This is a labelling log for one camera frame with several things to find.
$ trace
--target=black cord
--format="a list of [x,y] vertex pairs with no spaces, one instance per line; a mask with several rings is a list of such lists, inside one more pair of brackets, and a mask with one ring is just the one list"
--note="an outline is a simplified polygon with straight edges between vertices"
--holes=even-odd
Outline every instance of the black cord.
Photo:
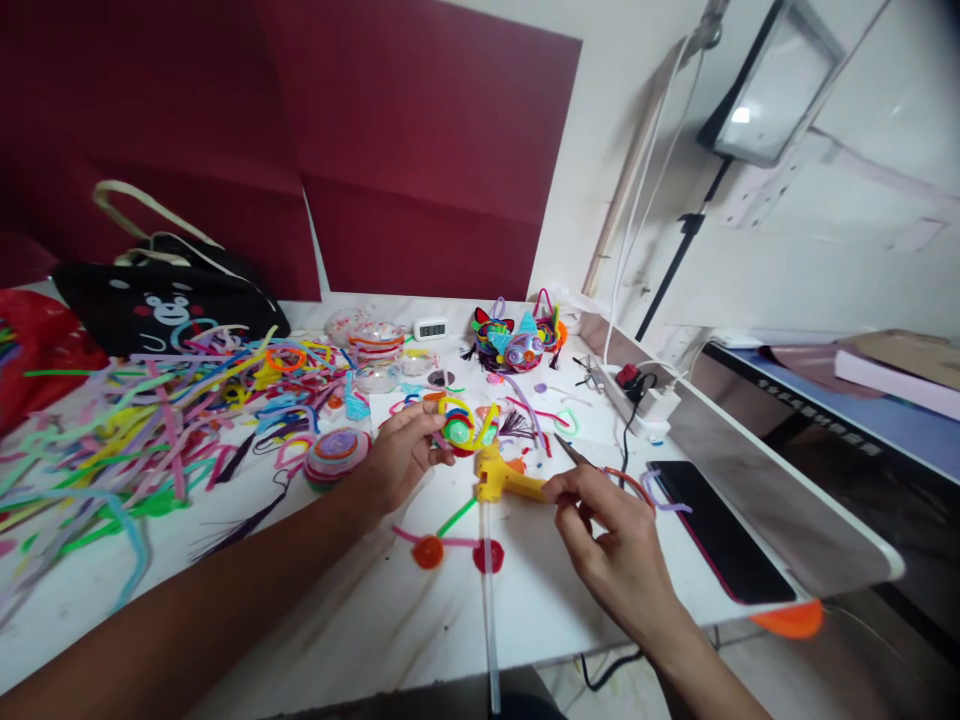
[[600,679],[596,683],[590,682],[590,676],[587,674],[587,659],[583,656],[583,653],[580,653],[580,664],[583,666],[583,681],[587,684],[587,687],[590,688],[593,692],[600,692],[601,688],[607,684],[607,681],[613,677],[613,674],[622,668],[624,665],[629,665],[632,662],[643,659],[643,650],[637,650],[633,655],[627,655],[622,657],[619,660],[615,660],[613,665],[607,668],[607,671],[600,676]]
[[[650,383],[650,387],[645,388],[643,383],[647,378],[653,378],[653,382]],[[623,453],[623,464],[620,466],[620,472],[627,472],[627,465],[630,462],[630,453],[627,451],[627,430],[630,429],[630,425],[633,423],[634,418],[637,416],[637,408],[640,407],[640,401],[643,400],[643,396],[647,394],[650,388],[655,387],[656,384],[660,382],[660,378],[657,377],[656,373],[645,373],[640,375],[632,385],[635,385],[640,388],[640,392],[637,394],[637,399],[633,403],[633,412],[630,413],[630,419],[627,420],[627,424],[623,426],[623,448],[621,452]],[[620,489],[624,489],[625,482],[623,478],[620,478]]]

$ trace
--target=black tassel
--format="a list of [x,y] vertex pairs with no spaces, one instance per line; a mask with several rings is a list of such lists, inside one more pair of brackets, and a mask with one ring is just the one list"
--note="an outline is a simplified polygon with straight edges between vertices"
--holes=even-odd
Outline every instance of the black tassel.
[[307,418],[299,418],[287,425],[281,425],[267,437],[257,440],[253,446],[253,454],[266,455],[267,453],[271,453],[280,447],[280,443],[273,442],[275,439],[283,437],[284,435],[294,435],[309,429],[310,421]]
[[277,482],[276,476],[274,476],[273,482],[277,483],[277,485],[283,488],[283,492],[280,493],[279,497],[275,498],[274,501],[263,508],[263,510],[251,515],[242,523],[237,525],[233,530],[227,532],[227,534],[212,548],[208,548],[199,555],[195,555],[193,558],[191,558],[190,562],[203,560],[204,558],[210,557],[214,553],[220,552],[224,548],[228,548],[231,545],[236,545],[238,542],[247,537],[247,535],[250,535],[254,530],[256,530],[257,526],[263,522],[263,519],[273,512],[273,509],[283,501],[283,499],[287,496],[287,491],[290,489],[289,477],[286,484]]
[[250,446],[253,444],[253,438],[256,433],[250,433],[250,436],[244,440],[240,447],[237,448],[237,452],[233,454],[233,457],[230,458],[230,462],[226,464],[223,470],[220,471],[220,474],[217,475],[217,479],[213,481],[214,485],[223,485],[233,480],[233,476],[237,472],[237,468],[240,467],[240,463],[243,461],[243,458],[246,457],[247,451],[250,450]]
[[534,437],[536,437],[536,433],[527,423],[527,419],[516,410],[511,410],[507,413],[504,421],[500,424],[500,430],[497,432],[497,435],[504,437],[522,437],[528,440],[533,440]]

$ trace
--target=white wall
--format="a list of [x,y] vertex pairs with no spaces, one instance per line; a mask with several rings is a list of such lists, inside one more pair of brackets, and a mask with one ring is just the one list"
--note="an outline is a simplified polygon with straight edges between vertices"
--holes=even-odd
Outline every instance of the white wall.
[[[623,168],[644,90],[669,49],[698,23],[703,0],[449,0],[583,40],[573,98],[544,219],[531,291],[578,289]],[[720,46],[706,54],[680,143],[627,264],[618,324],[639,327],[718,165],[693,141],[733,82],[772,0],[732,0]],[[853,50],[883,0],[812,0]],[[891,0],[837,82],[818,123],[868,158],[960,194],[960,54],[939,0]],[[652,165],[693,80],[678,78]],[[731,170],[718,203],[661,306],[657,324],[854,332],[865,327],[960,334],[960,210],[908,197],[831,165],[801,166],[755,228],[724,227],[748,171]],[[892,253],[918,217],[957,221],[919,253]],[[602,261],[607,301],[622,228]]]
[[579,290],[643,109],[646,83],[669,49],[697,26],[706,2],[446,1],[583,41],[530,281],[531,293],[545,285]]

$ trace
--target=round red piece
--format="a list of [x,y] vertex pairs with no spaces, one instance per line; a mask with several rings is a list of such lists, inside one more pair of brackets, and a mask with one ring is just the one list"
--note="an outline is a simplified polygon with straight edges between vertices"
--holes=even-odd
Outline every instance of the round red piece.
[[[481,540],[480,547],[474,548],[473,550],[473,564],[476,565],[477,570],[482,573],[487,572],[487,559],[483,552],[484,542],[485,541]],[[503,567],[503,545],[496,540],[490,543],[490,559],[493,561],[493,572],[500,572],[500,568]]]
[[433,570],[443,562],[443,543],[436,535],[424,535],[413,546],[413,559],[424,570]]

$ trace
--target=hand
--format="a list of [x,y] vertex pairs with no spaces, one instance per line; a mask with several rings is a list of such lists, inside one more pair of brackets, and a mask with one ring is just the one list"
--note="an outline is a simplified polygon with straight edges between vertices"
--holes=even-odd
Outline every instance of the hand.
[[[673,590],[649,505],[586,465],[554,476],[543,493],[557,503],[557,529],[577,575],[644,652],[667,652],[678,632],[696,630]],[[596,540],[594,520],[606,529]]]
[[335,492],[366,510],[371,527],[400,507],[434,465],[453,465],[452,453],[432,448],[430,436],[446,418],[435,402],[417,403],[387,420],[370,454]]

